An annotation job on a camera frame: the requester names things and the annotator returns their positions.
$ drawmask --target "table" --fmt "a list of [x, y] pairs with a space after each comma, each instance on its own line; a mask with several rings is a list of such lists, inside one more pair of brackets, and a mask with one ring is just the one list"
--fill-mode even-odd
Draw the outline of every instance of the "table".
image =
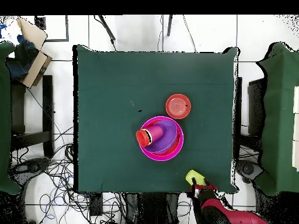
[[0, 191], [17, 194], [20, 187], [8, 176], [11, 152], [43, 143], [44, 155], [52, 157], [53, 151], [53, 84], [52, 76], [43, 76], [43, 131], [25, 133], [25, 85], [11, 82], [5, 66], [6, 56], [15, 50], [13, 44], [0, 44]]
[[[235, 192], [230, 181], [237, 49], [93, 52], [78, 45], [73, 51], [78, 191], [179, 193], [189, 191], [185, 176], [195, 169], [220, 191]], [[190, 114], [177, 120], [183, 148], [174, 159], [156, 162], [142, 153], [135, 132], [148, 119], [167, 116], [165, 103], [174, 93], [192, 104]]]
[[292, 167], [294, 87], [299, 85], [299, 53], [283, 43], [270, 47], [260, 62], [267, 74], [264, 97], [265, 126], [262, 132], [262, 173], [255, 181], [267, 195], [299, 193], [299, 173]]

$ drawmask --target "purple bowl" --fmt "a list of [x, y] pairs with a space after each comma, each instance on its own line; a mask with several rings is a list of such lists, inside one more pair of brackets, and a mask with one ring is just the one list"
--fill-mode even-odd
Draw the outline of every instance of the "purple bowl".
[[180, 152], [180, 150], [181, 150], [181, 148], [183, 146], [183, 143], [184, 143], [184, 135], [183, 135], [183, 131], [182, 131], [181, 127], [179, 126], [179, 124], [176, 121], [174, 121], [171, 118], [164, 117], [164, 116], [157, 116], [157, 117], [149, 119], [147, 122], [145, 122], [143, 124], [143, 126], [141, 127], [141, 129], [146, 128], [153, 121], [157, 121], [157, 120], [171, 120], [171, 121], [173, 121], [176, 124], [177, 130], [179, 131], [179, 137], [180, 137], [178, 146], [176, 147], [176, 149], [173, 152], [171, 152], [170, 154], [165, 155], [165, 156], [157, 156], [157, 155], [155, 155], [155, 153], [151, 153], [151, 152], [145, 150], [145, 148], [141, 147], [140, 145], [139, 145], [139, 147], [142, 150], [142, 152], [147, 157], [149, 157], [150, 159], [156, 160], [157, 162], [165, 162], [167, 160], [170, 160], [170, 159], [174, 158]]

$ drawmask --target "white tile floor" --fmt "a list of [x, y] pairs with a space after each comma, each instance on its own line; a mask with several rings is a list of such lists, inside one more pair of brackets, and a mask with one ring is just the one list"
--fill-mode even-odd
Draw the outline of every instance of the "white tile floor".
[[[33, 22], [32, 16], [25, 16]], [[249, 81], [263, 77], [262, 70], [255, 64], [265, 56], [269, 45], [273, 42], [284, 41], [294, 50], [299, 49], [299, 27], [291, 15], [186, 15], [189, 30], [193, 36], [197, 52], [223, 52], [227, 47], [239, 47], [239, 76], [243, 77], [242, 85], [242, 132], [247, 132], [248, 125], [248, 95]], [[105, 16], [105, 20], [116, 37], [115, 46], [118, 51], [162, 51], [161, 15], [123, 15]], [[49, 39], [65, 38], [65, 18], [46, 17], [46, 26]], [[185, 27], [183, 16], [174, 15], [171, 35], [166, 35], [168, 15], [164, 16], [164, 51], [193, 52], [190, 36]], [[113, 51], [109, 36], [103, 26], [93, 16], [68, 16], [69, 42], [45, 43], [42, 51], [53, 57], [53, 61], [46, 70], [46, 75], [53, 76], [54, 84], [54, 121], [55, 137], [73, 126], [73, 79], [72, 79], [72, 45], [81, 44], [98, 51]], [[36, 99], [42, 104], [42, 86], [31, 88]], [[42, 109], [29, 92], [25, 98], [25, 124], [27, 132], [41, 131]], [[55, 142], [55, 147], [63, 143], [73, 143], [73, 129], [60, 137]], [[25, 159], [43, 157], [41, 145], [31, 146]], [[56, 154], [56, 159], [63, 159], [64, 152]], [[235, 175], [235, 184], [239, 191], [234, 195], [225, 195], [228, 202], [238, 210], [255, 210], [255, 194], [250, 184], [244, 184], [239, 175]], [[48, 199], [43, 197], [40, 208], [40, 197], [50, 194], [54, 189], [53, 182], [45, 174], [34, 178], [27, 189], [26, 214], [28, 219], [39, 222], [44, 216]], [[108, 200], [113, 194], [105, 194]], [[196, 224], [193, 208], [190, 214], [187, 203], [190, 199], [185, 194], [179, 197], [178, 215], [180, 224]], [[50, 208], [48, 218], [43, 224], [57, 224], [65, 214], [67, 205], [60, 206], [63, 202], [58, 198], [56, 204]], [[105, 202], [109, 210], [113, 199]], [[119, 212], [115, 213], [116, 222], [120, 220]], [[101, 216], [92, 221], [99, 223]], [[70, 209], [61, 218], [60, 224], [88, 224], [82, 214]]]

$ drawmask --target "table leg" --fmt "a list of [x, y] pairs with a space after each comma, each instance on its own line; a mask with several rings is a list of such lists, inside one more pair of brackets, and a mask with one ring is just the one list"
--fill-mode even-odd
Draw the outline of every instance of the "table leg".
[[172, 16], [173, 16], [173, 15], [169, 15], [169, 18], [168, 18], [168, 29], [167, 29], [167, 36], [170, 36], [170, 35], [171, 35], [171, 23], [172, 23]]

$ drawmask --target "small black object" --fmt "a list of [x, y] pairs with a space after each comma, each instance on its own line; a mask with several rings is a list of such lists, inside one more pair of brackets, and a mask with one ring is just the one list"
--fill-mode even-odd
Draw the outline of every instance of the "small black object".
[[37, 16], [34, 16], [34, 24], [42, 29], [42, 30], [45, 30], [46, 29], [46, 17], [37, 17]]
[[103, 194], [102, 193], [90, 193], [89, 210], [91, 216], [103, 215]]
[[250, 175], [254, 172], [254, 167], [252, 166], [252, 164], [246, 164], [243, 166], [243, 173]]

